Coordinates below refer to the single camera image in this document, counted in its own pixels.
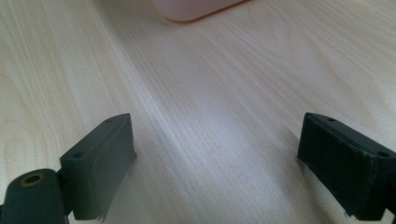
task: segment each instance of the black plastic jaw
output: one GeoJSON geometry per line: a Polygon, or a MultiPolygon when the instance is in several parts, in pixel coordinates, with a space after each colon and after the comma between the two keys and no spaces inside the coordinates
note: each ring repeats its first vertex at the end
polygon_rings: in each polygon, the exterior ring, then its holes
{"type": "Polygon", "coordinates": [[[395,213],[396,154],[325,116],[307,113],[298,150],[302,160],[350,216],[380,220],[395,213]]]}
{"type": "Polygon", "coordinates": [[[8,185],[1,224],[65,224],[105,218],[136,158],[131,116],[107,119],[61,157],[62,169],[36,170],[8,185]]]}

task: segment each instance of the pink container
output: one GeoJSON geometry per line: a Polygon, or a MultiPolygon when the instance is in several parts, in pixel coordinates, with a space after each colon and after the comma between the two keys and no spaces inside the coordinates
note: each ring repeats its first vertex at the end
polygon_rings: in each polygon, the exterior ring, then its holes
{"type": "Polygon", "coordinates": [[[244,0],[151,0],[171,21],[192,21],[244,0]]]}

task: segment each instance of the wood grain surface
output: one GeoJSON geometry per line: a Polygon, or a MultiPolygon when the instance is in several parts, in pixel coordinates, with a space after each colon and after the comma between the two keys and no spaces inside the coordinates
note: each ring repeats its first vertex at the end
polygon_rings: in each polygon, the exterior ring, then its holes
{"type": "Polygon", "coordinates": [[[0,201],[131,113],[138,159],[106,223],[359,223],[295,159],[304,113],[396,150],[395,97],[394,0],[252,0],[192,23],[141,0],[0,0],[0,201]]]}

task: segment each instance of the screw hole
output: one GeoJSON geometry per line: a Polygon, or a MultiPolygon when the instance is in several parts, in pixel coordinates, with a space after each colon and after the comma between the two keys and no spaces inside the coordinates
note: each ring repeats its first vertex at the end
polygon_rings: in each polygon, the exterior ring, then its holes
{"type": "Polygon", "coordinates": [[[81,152],[77,152],[77,153],[73,154],[73,158],[81,158],[81,157],[82,157],[81,152]]]}
{"type": "Polygon", "coordinates": [[[44,179],[44,175],[43,174],[34,174],[34,175],[29,175],[26,176],[22,182],[21,185],[24,187],[31,187],[33,185],[38,184],[39,182],[41,182],[44,179]]]}
{"type": "Polygon", "coordinates": [[[385,153],[385,152],[378,152],[377,154],[378,154],[378,156],[381,156],[381,157],[389,157],[388,153],[385,153]]]}

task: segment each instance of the wooden table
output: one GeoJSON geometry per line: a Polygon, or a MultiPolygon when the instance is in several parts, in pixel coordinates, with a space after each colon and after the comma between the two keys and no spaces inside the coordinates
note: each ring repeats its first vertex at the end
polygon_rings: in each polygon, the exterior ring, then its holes
{"type": "Polygon", "coordinates": [[[0,200],[131,113],[107,223],[358,223],[295,157],[307,111],[396,149],[395,11],[253,0],[174,23],[141,0],[2,0],[0,200]]]}

